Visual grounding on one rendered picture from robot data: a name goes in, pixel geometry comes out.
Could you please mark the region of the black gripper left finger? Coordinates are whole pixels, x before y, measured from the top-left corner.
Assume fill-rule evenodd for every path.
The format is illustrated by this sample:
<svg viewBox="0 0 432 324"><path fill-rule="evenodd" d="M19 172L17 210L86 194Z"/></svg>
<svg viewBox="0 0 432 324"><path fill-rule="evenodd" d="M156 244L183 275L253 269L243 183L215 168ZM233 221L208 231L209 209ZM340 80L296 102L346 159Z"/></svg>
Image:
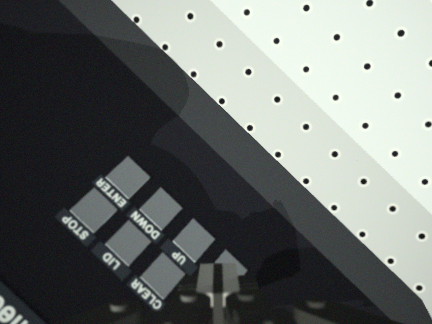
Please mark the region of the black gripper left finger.
<svg viewBox="0 0 432 324"><path fill-rule="evenodd" d="M169 297L162 310L148 310L143 316L141 303L121 299L51 324L139 323L219 324L218 263L200 264L198 276L186 276L180 280L177 293Z"/></svg>

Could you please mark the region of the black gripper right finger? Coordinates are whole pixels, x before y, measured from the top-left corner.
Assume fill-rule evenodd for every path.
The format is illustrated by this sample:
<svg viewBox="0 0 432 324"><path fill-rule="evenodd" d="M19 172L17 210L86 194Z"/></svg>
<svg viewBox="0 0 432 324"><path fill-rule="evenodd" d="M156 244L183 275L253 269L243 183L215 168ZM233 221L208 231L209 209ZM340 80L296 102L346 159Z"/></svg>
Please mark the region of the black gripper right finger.
<svg viewBox="0 0 432 324"><path fill-rule="evenodd" d="M237 275L236 263L218 263L218 320L219 324L402 324L318 296L295 300L293 313L274 308L255 278Z"/></svg>

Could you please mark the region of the grey perforated base plate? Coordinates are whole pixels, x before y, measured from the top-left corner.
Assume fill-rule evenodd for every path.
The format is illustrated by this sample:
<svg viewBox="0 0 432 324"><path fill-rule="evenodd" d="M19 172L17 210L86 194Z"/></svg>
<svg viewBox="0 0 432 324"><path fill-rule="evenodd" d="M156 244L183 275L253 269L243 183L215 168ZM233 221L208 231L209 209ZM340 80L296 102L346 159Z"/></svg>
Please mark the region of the grey perforated base plate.
<svg viewBox="0 0 432 324"><path fill-rule="evenodd" d="M432 318L432 0L112 1Z"/></svg>

